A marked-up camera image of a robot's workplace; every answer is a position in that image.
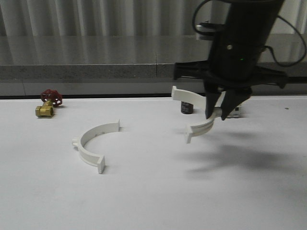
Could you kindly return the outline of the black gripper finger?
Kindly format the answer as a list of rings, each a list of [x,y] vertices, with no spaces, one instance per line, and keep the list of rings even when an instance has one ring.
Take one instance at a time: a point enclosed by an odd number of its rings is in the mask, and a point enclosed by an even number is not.
[[[241,103],[248,100],[252,94],[251,88],[241,88],[227,90],[221,104],[221,119],[225,120],[227,116]]]
[[[205,115],[206,118],[208,119],[212,116],[214,112],[215,105],[221,96],[221,92],[218,90],[217,87],[206,87],[205,96],[206,96]]]

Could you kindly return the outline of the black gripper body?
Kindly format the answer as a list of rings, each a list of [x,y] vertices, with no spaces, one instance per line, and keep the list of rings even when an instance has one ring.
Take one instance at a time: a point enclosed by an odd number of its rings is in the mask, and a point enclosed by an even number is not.
[[[285,72],[257,65],[265,49],[267,34],[203,33],[201,40],[212,39],[207,60],[175,63],[174,78],[202,79],[206,91],[249,88],[254,85],[275,83],[284,88]]]

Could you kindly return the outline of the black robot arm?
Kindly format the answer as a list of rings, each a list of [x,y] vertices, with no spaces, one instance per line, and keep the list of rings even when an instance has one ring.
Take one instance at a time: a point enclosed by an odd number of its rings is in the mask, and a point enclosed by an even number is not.
[[[206,95],[205,114],[209,118],[222,91],[223,120],[249,99],[254,85],[273,83],[281,89],[285,72],[259,67],[257,62],[282,7],[282,0],[232,0],[223,25],[211,32],[213,43],[208,60],[176,63],[174,78],[202,79]]]

